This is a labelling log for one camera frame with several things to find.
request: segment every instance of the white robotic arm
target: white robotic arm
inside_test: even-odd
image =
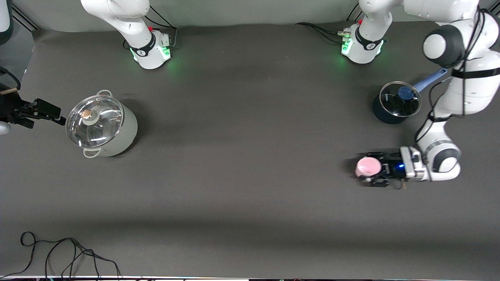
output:
[[[390,0],[382,2],[394,4]],[[404,0],[402,4],[411,15],[445,23],[427,35],[423,53],[431,62],[453,68],[452,78],[415,135],[414,147],[403,146],[389,154],[367,153],[366,156],[379,159],[386,167],[373,177],[365,177],[376,186],[386,186],[387,179],[445,181],[456,178],[462,153],[446,134],[445,124],[452,116],[485,109],[500,86],[500,53],[490,50],[499,41],[499,22],[487,11],[478,10],[478,0]],[[370,21],[369,16],[370,12],[361,27],[375,22]],[[365,39],[369,37],[360,26],[355,27]],[[373,60],[373,51],[354,48],[361,42],[355,36],[351,40],[348,58],[363,61],[360,63]]]
[[[89,14],[123,35],[134,59],[144,69],[159,68],[171,58],[168,34],[151,31],[141,18],[150,9],[149,0],[81,0],[81,4]]]

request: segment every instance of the pot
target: pot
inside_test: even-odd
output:
[[[136,138],[137,119],[110,91],[101,90],[71,110],[66,133],[87,158],[115,156]]]

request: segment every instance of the gray table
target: gray table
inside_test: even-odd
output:
[[[67,115],[108,89],[139,133],[125,154],[99,159],[48,121],[0,137],[0,272],[25,266],[18,239],[30,230],[75,237],[124,275],[500,279],[498,98],[447,125],[463,151],[459,178],[394,190],[352,177],[357,153],[409,145],[425,119],[426,97],[400,125],[378,121],[370,102],[387,82],[439,68],[421,52],[433,28],[394,23],[367,65],[306,26],[183,28],[156,70],[141,69],[117,32],[36,34],[25,100]],[[43,274],[47,250],[26,275]],[[56,274],[72,254],[56,250]],[[78,275],[94,275],[90,259]]]

